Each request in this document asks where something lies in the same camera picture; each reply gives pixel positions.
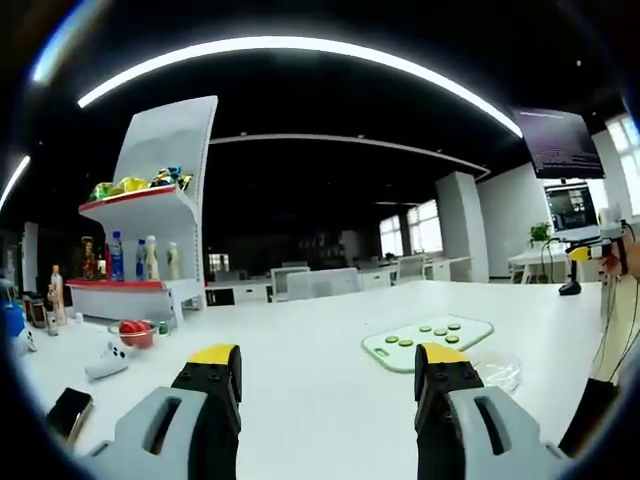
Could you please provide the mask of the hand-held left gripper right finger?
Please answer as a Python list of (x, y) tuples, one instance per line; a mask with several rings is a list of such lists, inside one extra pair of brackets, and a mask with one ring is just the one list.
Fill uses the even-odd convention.
[(414, 420), (419, 479), (558, 479), (571, 460), (507, 393), (483, 384), (468, 358), (416, 347)]

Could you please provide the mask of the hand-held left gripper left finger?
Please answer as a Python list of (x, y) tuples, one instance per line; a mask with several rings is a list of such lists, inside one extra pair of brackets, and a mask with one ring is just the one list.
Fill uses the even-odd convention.
[(235, 344), (193, 354), (169, 387), (123, 415), (80, 462), (94, 479), (235, 479), (242, 359)]

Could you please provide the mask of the person's right hand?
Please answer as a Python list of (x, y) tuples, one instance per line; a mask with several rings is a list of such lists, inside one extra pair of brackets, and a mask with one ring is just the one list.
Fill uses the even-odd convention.
[(603, 255), (601, 259), (601, 268), (602, 270), (612, 276), (620, 276), (621, 275), (621, 263), (619, 257), (619, 251), (616, 244), (606, 245), (603, 250)]

